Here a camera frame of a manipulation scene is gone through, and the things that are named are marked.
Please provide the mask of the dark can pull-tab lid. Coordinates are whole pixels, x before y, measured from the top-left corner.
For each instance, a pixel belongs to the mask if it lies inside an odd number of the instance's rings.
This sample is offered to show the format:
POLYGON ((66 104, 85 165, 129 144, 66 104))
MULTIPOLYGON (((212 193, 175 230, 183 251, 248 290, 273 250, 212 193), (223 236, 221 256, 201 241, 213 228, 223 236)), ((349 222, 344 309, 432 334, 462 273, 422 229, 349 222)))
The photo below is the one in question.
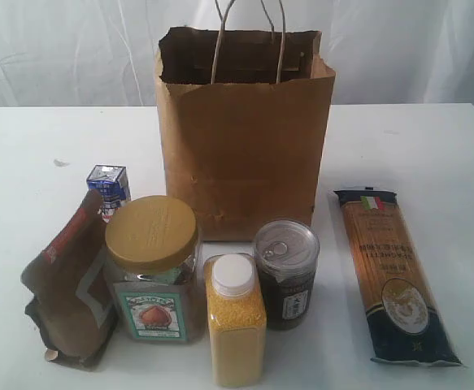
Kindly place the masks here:
POLYGON ((305 318, 320 254, 316 234, 305 224, 277 219, 263 225, 252 243, 267 327, 284 331, 305 318))

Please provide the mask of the brown paper shopping bag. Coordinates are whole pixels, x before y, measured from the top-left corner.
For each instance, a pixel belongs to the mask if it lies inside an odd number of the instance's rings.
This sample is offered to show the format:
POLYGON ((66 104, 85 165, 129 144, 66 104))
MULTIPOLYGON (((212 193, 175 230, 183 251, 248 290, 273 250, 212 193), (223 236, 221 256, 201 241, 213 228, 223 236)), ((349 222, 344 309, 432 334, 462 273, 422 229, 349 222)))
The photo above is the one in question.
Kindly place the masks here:
POLYGON ((310 223, 335 71, 318 31, 173 27, 155 94, 166 190, 206 241, 250 241, 273 219, 310 223))

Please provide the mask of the yellow millet bottle white cap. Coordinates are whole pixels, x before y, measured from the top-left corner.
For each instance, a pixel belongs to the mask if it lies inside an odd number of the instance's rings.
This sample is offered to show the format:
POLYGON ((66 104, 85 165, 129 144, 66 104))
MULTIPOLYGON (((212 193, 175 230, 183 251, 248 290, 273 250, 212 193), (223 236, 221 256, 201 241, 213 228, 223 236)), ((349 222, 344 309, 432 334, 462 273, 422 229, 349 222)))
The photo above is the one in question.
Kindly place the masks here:
POLYGON ((214 380, 228 388, 255 384, 263 372, 267 315, 254 259, 218 255, 203 270, 214 380))

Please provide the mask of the clear jar gold lid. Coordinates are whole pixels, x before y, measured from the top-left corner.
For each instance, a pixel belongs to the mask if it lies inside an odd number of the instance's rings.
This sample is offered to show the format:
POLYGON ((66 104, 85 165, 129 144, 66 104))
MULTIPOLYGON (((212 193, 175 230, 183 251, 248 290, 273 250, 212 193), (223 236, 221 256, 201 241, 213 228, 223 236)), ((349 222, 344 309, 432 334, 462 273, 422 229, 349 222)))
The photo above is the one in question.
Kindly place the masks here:
POLYGON ((105 242, 104 275, 133 340, 191 343, 203 334, 200 233, 186 203, 164 195, 131 201, 107 224, 105 242))

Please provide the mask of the blue white milk carton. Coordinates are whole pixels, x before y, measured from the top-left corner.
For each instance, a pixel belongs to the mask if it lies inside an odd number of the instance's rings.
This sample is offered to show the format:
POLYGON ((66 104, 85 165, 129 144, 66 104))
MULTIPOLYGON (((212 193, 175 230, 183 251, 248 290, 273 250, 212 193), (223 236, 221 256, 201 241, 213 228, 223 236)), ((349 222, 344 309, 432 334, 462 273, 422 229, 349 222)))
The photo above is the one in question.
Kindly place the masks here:
POLYGON ((101 215, 109 223, 114 213, 132 200, 127 168, 123 166, 95 165, 86 183, 102 196, 101 215))

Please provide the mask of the small paper scrap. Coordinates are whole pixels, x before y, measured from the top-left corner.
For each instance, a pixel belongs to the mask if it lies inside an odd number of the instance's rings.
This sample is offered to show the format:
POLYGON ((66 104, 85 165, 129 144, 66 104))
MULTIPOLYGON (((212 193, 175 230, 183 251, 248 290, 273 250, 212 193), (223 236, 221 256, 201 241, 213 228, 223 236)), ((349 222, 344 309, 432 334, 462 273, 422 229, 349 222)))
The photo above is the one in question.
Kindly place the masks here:
POLYGON ((68 163, 68 162, 64 162, 64 161, 61 161, 61 160, 58 160, 58 159, 55 159, 55 160, 54 160, 54 165, 55 165, 56 167, 66 167, 66 166, 69 165, 69 163, 68 163))

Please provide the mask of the brown kraft coffee pouch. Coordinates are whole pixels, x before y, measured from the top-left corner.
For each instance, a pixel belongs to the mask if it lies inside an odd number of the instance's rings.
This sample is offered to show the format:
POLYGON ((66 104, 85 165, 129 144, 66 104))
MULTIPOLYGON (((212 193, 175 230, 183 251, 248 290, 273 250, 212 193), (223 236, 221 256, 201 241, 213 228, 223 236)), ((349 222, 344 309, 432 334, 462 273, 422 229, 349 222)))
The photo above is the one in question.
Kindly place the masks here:
POLYGON ((58 235, 24 268, 33 294, 25 314, 37 325, 45 359, 92 370, 117 325, 103 274, 107 259, 102 197, 90 189, 58 235))

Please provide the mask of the spaghetti packet dark blue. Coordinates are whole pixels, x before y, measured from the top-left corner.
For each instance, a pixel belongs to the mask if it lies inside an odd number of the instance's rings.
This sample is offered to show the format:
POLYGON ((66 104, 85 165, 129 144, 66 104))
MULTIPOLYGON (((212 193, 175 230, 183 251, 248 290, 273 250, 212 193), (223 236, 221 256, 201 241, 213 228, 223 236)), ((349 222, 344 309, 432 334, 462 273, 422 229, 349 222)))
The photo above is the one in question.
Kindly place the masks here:
POLYGON ((461 366, 435 305, 396 193, 335 192, 354 261, 373 361, 461 366))

